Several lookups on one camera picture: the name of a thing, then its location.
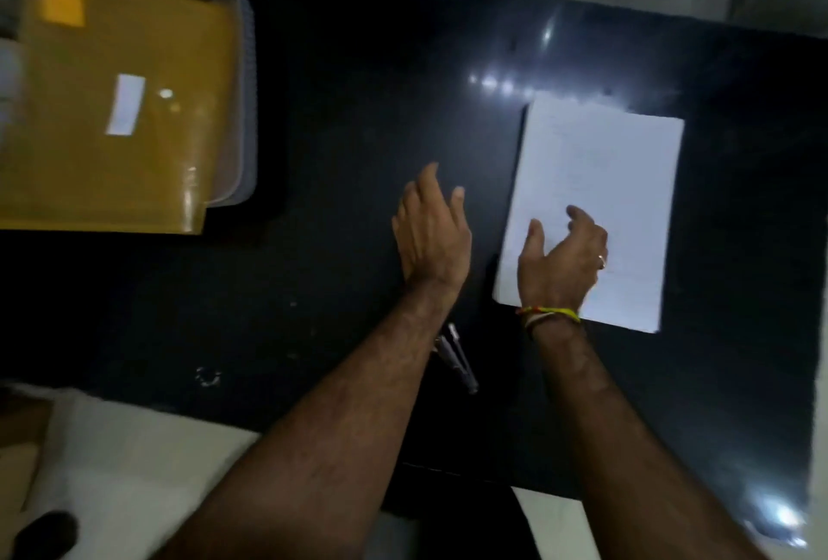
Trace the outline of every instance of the person's right arm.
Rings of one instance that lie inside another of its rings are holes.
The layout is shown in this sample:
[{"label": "person's right arm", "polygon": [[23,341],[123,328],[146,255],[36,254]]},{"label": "person's right arm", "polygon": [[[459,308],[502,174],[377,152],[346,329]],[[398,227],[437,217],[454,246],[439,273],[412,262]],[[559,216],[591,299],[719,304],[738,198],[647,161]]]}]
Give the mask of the person's right arm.
[{"label": "person's right arm", "polygon": [[[577,312],[607,258],[607,234],[569,207],[570,234],[544,255],[533,220],[518,273],[524,307]],[[533,328],[604,560],[763,560],[721,503],[656,439],[609,376],[580,325]]]}]

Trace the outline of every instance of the person's left hand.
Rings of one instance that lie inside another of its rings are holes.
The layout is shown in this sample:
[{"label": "person's left hand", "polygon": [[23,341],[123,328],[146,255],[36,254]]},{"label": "person's left hand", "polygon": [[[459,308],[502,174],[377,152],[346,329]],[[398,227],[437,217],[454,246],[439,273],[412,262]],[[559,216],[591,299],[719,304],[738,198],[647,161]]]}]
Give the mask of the person's left hand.
[{"label": "person's left hand", "polygon": [[456,297],[469,276],[471,231],[463,211],[465,191],[455,188],[447,205],[429,163],[402,193],[391,219],[406,281],[436,281]]}]

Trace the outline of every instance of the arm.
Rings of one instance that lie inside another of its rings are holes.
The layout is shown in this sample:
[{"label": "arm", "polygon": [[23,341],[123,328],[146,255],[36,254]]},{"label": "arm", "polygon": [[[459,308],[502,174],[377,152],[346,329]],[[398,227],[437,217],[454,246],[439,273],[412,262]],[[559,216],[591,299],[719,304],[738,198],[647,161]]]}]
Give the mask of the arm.
[{"label": "arm", "polygon": [[[518,272],[523,305],[578,311],[607,258],[607,234],[569,207],[570,234],[548,255],[533,220]],[[549,317],[533,329],[565,420],[584,509],[605,560],[763,560],[719,501],[653,436],[583,329]]]},{"label": "arm", "polygon": [[408,291],[332,373],[255,444],[157,558],[357,558],[397,461],[436,334],[469,272],[463,191],[436,165],[392,221]]}]

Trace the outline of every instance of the yellow plastic folder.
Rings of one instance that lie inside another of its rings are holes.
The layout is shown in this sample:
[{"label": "yellow plastic folder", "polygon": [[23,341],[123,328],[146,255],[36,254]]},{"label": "yellow plastic folder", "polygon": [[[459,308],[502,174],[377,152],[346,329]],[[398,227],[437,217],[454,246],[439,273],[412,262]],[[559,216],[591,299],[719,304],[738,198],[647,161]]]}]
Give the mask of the yellow plastic folder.
[{"label": "yellow plastic folder", "polygon": [[0,228],[200,233],[234,23],[201,0],[25,0]]}]

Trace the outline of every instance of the table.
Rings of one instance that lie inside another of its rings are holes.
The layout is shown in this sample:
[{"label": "table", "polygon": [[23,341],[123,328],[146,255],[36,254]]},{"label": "table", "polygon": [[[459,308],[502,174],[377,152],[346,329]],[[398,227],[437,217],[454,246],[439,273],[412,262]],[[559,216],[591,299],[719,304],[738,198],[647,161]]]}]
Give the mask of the table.
[{"label": "table", "polygon": [[473,265],[452,317],[480,393],[432,362],[401,465],[577,497],[536,353],[490,296],[527,96],[612,102],[687,125],[662,330],[590,336],[729,510],[786,535],[773,502],[807,506],[825,43],[563,0],[251,3],[254,198],[212,210],[202,237],[4,233],[4,373],[262,431],[393,304],[390,218],[436,159],[467,190]]}]

